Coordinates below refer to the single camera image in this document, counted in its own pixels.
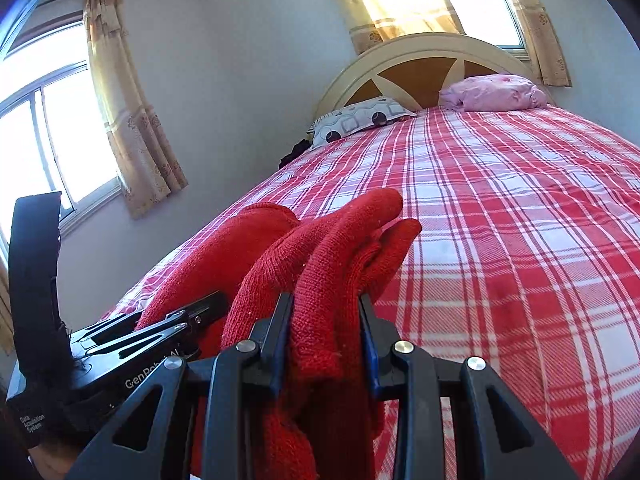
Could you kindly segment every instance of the black circle on pillow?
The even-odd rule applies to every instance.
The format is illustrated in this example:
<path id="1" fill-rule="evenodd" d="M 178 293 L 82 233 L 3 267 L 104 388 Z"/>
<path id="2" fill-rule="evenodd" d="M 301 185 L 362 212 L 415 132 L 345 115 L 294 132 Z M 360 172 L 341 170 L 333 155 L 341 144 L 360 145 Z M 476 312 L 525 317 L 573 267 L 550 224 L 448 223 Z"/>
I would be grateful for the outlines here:
<path id="1" fill-rule="evenodd" d="M 339 140 L 341 138 L 342 138 L 342 136 L 336 131 L 332 131 L 332 132 L 329 132 L 328 134 L 326 134 L 326 141 L 327 142 L 334 142 L 334 140 Z"/>
<path id="2" fill-rule="evenodd" d="M 382 112 L 376 112 L 373 114 L 371 122 L 373 122 L 375 126 L 384 126 L 386 124 L 386 115 Z"/>

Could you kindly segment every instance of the bedsheet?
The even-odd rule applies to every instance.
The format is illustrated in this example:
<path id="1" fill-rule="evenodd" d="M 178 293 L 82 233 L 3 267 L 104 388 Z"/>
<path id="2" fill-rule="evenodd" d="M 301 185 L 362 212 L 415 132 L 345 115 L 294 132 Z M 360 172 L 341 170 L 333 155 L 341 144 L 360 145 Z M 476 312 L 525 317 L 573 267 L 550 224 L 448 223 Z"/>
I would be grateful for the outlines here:
<path id="1" fill-rule="evenodd" d="M 560 108 L 424 110 L 331 143 L 255 187 L 159 262 L 110 316 L 142 309 L 226 218 L 258 201 L 299 218 L 393 187 L 423 231 L 376 304 L 432 355 L 483 356 L 585 479 L 640 428 L 640 150 Z M 376 441 L 391 478 L 397 405 Z M 447 472 L 454 474 L 444 406 Z"/>

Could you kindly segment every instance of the arched wooden headboard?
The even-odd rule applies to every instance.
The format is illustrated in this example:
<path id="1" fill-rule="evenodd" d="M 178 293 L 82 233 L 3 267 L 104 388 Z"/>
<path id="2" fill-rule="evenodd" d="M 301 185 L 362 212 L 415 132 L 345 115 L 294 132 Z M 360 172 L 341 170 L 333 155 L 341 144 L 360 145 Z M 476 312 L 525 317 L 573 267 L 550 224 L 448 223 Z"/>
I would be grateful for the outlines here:
<path id="1" fill-rule="evenodd" d="M 436 106 L 442 88 L 495 73 L 533 78 L 511 54 L 469 36 L 444 32 L 401 36 L 367 50 L 343 70 L 325 92 L 316 117 L 381 95 L 417 111 Z"/>

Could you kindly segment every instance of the bed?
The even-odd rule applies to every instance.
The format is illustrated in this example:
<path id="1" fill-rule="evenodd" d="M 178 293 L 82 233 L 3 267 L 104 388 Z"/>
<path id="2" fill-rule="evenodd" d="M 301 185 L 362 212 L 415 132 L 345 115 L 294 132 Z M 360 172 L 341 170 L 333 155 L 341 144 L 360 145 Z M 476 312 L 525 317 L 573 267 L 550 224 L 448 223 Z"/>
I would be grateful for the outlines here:
<path id="1" fill-rule="evenodd" d="M 417 34 L 361 55 L 320 116 L 382 94 L 415 119 L 307 152 L 159 262 L 109 316 L 143 309 L 201 241 L 245 205 L 299 218 L 393 187 L 423 231 L 376 304 L 431 354 L 485 357 L 570 460 L 602 479 L 640 428 L 640 150 L 560 108 L 456 113 L 438 90 L 471 75 L 529 76 L 492 45 Z M 392 475 L 394 406 L 376 442 Z M 452 427 L 444 406 L 447 471 Z"/>

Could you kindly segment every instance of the white patterned pillow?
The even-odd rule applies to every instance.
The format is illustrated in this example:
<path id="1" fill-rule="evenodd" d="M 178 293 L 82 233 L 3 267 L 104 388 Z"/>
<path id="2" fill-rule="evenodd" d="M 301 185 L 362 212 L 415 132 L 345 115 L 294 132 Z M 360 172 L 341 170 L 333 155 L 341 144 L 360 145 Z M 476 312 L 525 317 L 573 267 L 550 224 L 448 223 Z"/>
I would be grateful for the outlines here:
<path id="1" fill-rule="evenodd" d="M 323 115 L 315 120 L 307 133 L 313 137 L 311 149 L 314 150 L 367 128 L 385 126 L 407 117 L 415 117 L 415 114 L 395 99 L 374 97 Z"/>

